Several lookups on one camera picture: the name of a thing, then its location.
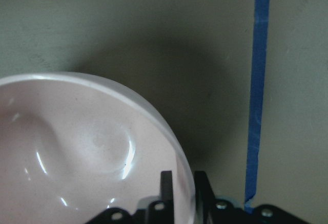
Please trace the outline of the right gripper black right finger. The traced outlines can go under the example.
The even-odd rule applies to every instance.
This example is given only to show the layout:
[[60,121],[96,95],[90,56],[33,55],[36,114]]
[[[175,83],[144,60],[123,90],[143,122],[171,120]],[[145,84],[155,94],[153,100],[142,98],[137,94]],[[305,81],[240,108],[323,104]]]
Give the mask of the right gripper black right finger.
[[273,205],[259,205],[247,212],[226,199],[215,197],[204,171],[194,173],[194,182],[201,223],[305,223],[299,217]]

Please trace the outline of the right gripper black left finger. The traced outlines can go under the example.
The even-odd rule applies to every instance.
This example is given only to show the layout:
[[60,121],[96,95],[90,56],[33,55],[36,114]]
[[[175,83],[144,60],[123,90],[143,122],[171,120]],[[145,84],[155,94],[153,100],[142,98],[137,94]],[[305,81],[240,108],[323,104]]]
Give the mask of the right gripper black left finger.
[[174,223],[174,195],[171,171],[162,171],[160,175],[160,198],[146,208],[130,214],[122,208],[108,208],[89,223]]

